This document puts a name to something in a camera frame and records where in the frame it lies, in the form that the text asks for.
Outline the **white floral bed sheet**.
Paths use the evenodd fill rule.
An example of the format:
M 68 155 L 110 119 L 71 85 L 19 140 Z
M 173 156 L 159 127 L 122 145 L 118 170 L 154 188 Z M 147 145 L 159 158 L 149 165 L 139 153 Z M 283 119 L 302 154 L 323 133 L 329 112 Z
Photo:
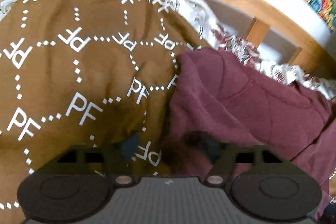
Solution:
M 335 80 L 307 74 L 298 65 L 278 64 L 262 58 L 251 42 L 237 36 L 236 30 L 217 18 L 205 0 L 163 1 L 184 17 L 215 50 L 233 53 L 243 65 L 252 67 L 281 84 L 289 85 L 296 81 L 310 90 L 322 93 L 328 100 L 335 100 Z

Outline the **brown PF-print duvet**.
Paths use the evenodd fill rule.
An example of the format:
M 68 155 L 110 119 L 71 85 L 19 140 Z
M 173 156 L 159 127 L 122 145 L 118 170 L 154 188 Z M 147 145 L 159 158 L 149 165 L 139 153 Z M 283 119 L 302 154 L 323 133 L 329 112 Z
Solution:
M 139 137 L 129 168 L 164 175 L 160 139 L 183 51 L 207 42 L 166 0 L 18 0 L 1 21 L 1 223 L 68 147 Z

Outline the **maroon long-sleeve shirt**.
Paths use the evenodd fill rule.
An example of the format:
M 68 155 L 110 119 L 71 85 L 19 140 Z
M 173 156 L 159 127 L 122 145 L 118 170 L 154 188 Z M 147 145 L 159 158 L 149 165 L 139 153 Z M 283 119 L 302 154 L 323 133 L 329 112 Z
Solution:
M 202 137 L 240 146 L 267 145 L 315 178 L 322 189 L 320 218 L 331 198 L 335 169 L 335 103 L 299 83 L 283 85 L 229 52 L 181 53 L 170 100 L 169 132 L 161 160 L 173 174 L 203 177 L 212 165 Z

